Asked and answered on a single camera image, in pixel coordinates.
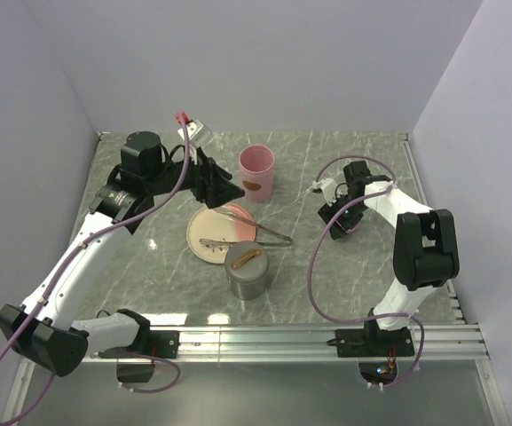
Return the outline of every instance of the gray marble table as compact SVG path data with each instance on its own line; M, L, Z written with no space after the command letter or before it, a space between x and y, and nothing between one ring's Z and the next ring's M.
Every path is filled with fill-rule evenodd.
M161 138L169 150L181 143L177 133ZM124 142L124 135L102 136L75 231L94 194L119 162ZM238 183L238 156L250 144L267 145L275 153L274 193L265 204L245 200L238 203L257 222L291 235L294 240L290 248L268 250L268 291L254 301L242 302L230 292L221 265L207 264L193 254L187 247L185 230L201 205L189 192L182 192L144 220L133 238L119 248L86 296L78 319L93 318L100 309L129 308L147 314L179 314L160 318L168 322L169 318L177 319L176 322L191 326L325 322L312 309L305 286L311 249L324 226L317 214L324 199L311 191L311 183L321 166L333 157L367 154L387 162L398 175L399 187L418 199L400 135L325 131L216 133L203 148ZM324 176L343 181L344 164L333 164ZM376 166L371 170L382 172ZM319 305L338 318L367 314L392 282L392 249L392 227L371 211L366 212L360 229L352 236L343 241L325 241L314 273ZM445 288L423 303L419 317L432 323L454 321Z

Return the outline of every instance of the pink plate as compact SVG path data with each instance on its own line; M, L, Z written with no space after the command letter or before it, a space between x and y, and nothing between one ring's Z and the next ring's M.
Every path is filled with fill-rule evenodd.
M224 207L238 216L254 220L248 211L238 204L230 202ZM255 241L256 228L233 217L216 213L205 206L191 217L186 228L186 242L188 247L200 259L211 264L223 264L228 248L208 248L199 243L201 238L229 242Z

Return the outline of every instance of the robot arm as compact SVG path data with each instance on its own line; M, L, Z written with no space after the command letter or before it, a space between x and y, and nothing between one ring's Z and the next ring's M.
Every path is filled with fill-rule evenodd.
M209 132L200 122L189 121L186 127L195 142ZM150 209L155 195L170 192L184 165L184 161L172 161L177 150L178 147L168 154L159 136L152 132L141 131L128 136L121 150L121 163L98 191L80 232L57 266L21 306L7 304L0 311L0 328L9 339L37 304L44 302L41 311L13 345L18 354L64 376L74 371L87 354L116 347L137 352L148 349L149 321L135 312L119 310L105 318L75 321L82 300L117 248L137 230L140 221L105 233L87 246L84 241L112 224ZM217 166L200 147L193 146L190 155L192 161L181 191L191 190L195 199L209 208L243 196L243 190L230 182L232 175ZM83 249L44 299L43 292L59 265L80 247Z
M348 193L343 195L328 190L336 187L333 179L315 183L315 189L327 201L319 210L325 223L350 200L379 193L390 185L388 177L372 176L362 161L345 166L344 176ZM389 193L346 210L331 228L331 237L335 240L344 236L358 224L366 209L374 210L396 228L393 256L396 278L372 313L405 312L411 316L427 296L459 273L453 215L448 210L434 210L420 204L394 186ZM407 327L408 322L408 318L401 317L378 319L376 332L398 331Z

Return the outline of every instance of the pink cup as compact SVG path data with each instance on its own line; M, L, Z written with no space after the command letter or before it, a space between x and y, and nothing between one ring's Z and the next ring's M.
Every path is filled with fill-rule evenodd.
M260 202L272 196L274 164L275 157L267 146L252 145L241 152L241 186L247 200Z

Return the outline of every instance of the metal tongs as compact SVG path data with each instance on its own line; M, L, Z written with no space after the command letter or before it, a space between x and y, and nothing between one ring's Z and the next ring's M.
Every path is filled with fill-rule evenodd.
M261 229L262 231L266 233L270 233L271 235L276 236L280 240L283 240L282 242L266 242L266 241L257 241L257 243L260 246L263 247L289 247L291 244L293 244L293 239L291 237L288 237L286 235L283 235L282 233L278 233L277 231L273 231L270 228L267 228L263 225L258 224L257 222L254 222L253 220L246 219L245 217L242 217L240 215L237 215L233 212L231 212L228 209L225 209L223 207L216 207L215 209L212 209L216 213L219 213L224 216L232 217L234 219L238 219L241 222L252 225L258 229ZM215 241L215 240L208 240L206 238L201 238L199 240L199 243L203 246L206 246L210 249L216 249L220 247L230 247L232 244L235 244L237 241Z

